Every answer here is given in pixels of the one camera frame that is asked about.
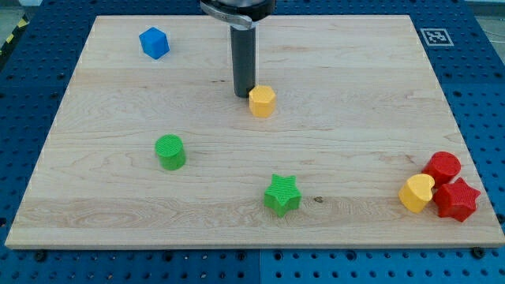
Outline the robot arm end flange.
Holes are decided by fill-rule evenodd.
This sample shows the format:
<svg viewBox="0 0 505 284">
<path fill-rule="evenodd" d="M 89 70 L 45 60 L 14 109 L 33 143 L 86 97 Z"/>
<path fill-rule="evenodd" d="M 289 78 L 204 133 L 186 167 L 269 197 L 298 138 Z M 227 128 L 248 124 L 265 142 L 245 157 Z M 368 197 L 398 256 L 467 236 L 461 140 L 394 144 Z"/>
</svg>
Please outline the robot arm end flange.
<svg viewBox="0 0 505 284">
<path fill-rule="evenodd" d="M 275 11 L 276 0 L 200 0 L 210 17 L 239 30 L 255 28 Z"/>
</svg>

